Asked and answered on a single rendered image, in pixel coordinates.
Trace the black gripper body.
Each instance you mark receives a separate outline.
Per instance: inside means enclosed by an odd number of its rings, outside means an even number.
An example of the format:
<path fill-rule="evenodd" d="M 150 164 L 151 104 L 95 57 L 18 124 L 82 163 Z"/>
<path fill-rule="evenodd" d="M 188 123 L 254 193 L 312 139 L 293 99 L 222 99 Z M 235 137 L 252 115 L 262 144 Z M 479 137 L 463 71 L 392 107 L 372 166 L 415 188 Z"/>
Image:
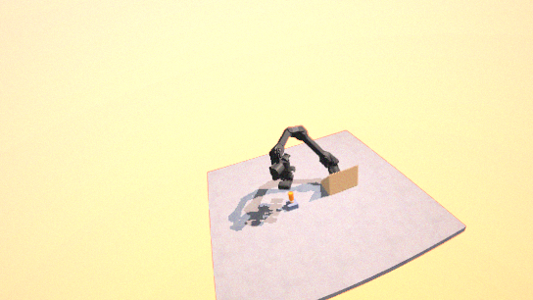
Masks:
<path fill-rule="evenodd" d="M 282 176 L 283 176 L 283 181 L 281 181 L 279 184 L 278 184 L 278 189 L 279 190 L 289 190 L 290 187 L 291 187 L 291 177 L 292 177 L 292 174 L 293 172 L 294 173 L 296 172 L 296 168 L 294 166 L 290 166 L 290 168 L 288 170 L 284 170 L 284 172 L 282 173 Z"/>

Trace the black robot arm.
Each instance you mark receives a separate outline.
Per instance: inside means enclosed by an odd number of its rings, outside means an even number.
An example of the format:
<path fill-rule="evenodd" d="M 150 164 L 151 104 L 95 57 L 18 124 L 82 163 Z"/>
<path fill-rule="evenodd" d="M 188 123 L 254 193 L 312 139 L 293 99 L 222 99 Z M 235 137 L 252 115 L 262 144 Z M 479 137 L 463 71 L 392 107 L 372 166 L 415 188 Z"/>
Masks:
<path fill-rule="evenodd" d="M 284 129 L 277 144 L 269 151 L 271 166 L 269 172 L 273 180 L 283 180 L 282 173 L 284 170 L 290 168 L 289 157 L 291 155 L 284 153 L 284 146 L 290 137 L 295 137 L 298 140 L 304 141 L 319 157 L 319 162 L 328 169 L 329 174 L 340 172 L 339 160 L 336 159 L 330 152 L 324 151 L 318 146 L 309 136 L 308 131 L 302 125 L 289 126 Z M 284 155 L 283 155 L 284 153 Z M 283 156 L 282 156 L 283 155 Z"/>

